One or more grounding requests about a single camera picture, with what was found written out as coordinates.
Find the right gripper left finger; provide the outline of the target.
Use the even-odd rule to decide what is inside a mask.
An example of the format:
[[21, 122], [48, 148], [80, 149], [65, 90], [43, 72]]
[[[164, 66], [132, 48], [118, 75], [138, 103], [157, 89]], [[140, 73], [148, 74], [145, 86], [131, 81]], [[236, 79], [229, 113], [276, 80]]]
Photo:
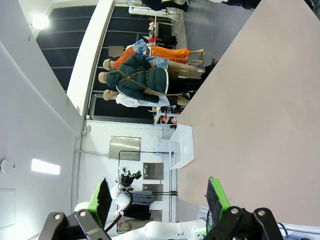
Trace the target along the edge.
[[97, 186], [88, 206], [81, 206], [66, 216], [51, 212], [39, 234], [40, 240], [110, 240], [105, 224], [112, 197], [108, 182], [103, 179]]

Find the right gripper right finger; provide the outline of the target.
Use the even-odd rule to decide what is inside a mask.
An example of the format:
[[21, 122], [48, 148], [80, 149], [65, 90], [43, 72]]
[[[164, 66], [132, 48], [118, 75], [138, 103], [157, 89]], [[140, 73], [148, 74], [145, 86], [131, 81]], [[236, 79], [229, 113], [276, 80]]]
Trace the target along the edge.
[[208, 179], [206, 200], [212, 226], [205, 240], [283, 240], [284, 237], [270, 209], [253, 212], [231, 205], [218, 178]]

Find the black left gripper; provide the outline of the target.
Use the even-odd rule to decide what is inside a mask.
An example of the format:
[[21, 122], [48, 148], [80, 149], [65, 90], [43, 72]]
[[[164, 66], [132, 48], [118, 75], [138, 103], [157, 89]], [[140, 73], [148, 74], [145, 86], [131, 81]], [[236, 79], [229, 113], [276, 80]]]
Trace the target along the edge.
[[129, 188], [134, 179], [138, 180], [142, 177], [142, 173], [141, 173], [141, 170], [138, 170], [134, 176], [131, 174], [131, 172], [128, 170], [128, 171], [125, 171], [124, 174], [121, 174], [120, 177], [119, 177], [119, 183], [121, 185], [122, 188]]

